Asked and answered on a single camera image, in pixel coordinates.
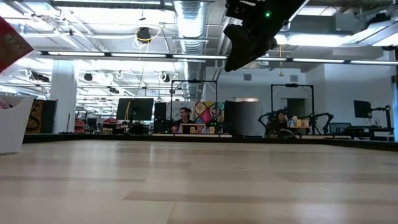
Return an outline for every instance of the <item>doorway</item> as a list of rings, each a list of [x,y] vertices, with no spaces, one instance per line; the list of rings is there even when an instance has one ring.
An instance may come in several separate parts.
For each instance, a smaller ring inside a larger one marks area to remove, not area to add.
[[[287,109],[293,116],[303,117],[305,114],[305,99],[288,98]]]

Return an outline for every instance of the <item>silver air duct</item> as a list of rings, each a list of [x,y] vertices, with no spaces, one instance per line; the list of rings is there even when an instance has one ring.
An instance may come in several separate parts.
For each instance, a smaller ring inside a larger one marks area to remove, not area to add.
[[[177,27],[180,37],[204,38],[207,3],[199,1],[175,1]],[[205,43],[197,40],[180,41],[184,54],[203,54]],[[204,80],[205,65],[198,62],[184,62],[185,79]],[[191,100],[199,100],[198,85],[188,85]]]

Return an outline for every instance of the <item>light wood floor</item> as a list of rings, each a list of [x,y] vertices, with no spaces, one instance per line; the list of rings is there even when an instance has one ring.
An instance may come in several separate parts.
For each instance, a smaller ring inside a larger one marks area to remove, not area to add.
[[[1,224],[397,224],[398,154],[72,141],[0,156]]]

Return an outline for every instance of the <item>woman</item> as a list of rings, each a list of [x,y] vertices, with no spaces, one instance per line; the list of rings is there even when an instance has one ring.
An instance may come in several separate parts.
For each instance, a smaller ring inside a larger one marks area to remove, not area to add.
[[[286,114],[284,110],[279,110],[276,117],[267,123],[266,135],[277,134],[283,129],[287,129]]]
[[[180,108],[180,118],[178,121],[174,123],[175,126],[180,127],[180,124],[194,124],[191,118],[191,109],[190,108]]]

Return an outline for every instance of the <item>white container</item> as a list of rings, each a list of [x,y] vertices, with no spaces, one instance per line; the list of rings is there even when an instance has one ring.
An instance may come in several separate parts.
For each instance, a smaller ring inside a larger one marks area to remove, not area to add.
[[[34,96],[0,97],[11,109],[0,110],[0,154],[18,153],[22,148]]]

